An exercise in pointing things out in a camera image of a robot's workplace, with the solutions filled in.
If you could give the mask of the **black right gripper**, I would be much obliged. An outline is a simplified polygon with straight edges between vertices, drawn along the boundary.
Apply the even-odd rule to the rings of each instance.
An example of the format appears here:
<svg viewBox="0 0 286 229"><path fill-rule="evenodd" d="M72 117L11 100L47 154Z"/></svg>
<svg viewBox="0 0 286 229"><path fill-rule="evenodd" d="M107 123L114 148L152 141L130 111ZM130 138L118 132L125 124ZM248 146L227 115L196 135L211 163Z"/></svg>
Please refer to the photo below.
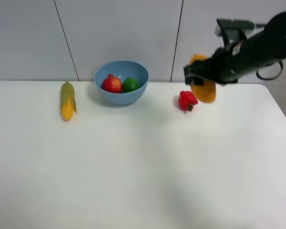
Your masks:
<svg viewBox="0 0 286 229"><path fill-rule="evenodd" d="M186 85L236 83L239 78L257 70L256 41L243 40L216 50L206 60L195 60L184 67Z"/></svg>

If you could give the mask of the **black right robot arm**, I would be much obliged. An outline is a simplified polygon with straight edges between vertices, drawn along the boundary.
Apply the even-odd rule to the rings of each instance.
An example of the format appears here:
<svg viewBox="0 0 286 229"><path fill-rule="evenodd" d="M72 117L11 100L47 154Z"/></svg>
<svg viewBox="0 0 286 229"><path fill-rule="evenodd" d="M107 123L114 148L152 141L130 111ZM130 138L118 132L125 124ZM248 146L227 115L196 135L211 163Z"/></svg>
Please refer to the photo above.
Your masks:
<svg viewBox="0 0 286 229"><path fill-rule="evenodd" d="M255 72L263 80L259 69L286 59L286 11L268 23L247 20L217 19L219 35L224 46L206 60L194 61L184 67L186 85L204 85L206 81L225 85Z"/></svg>

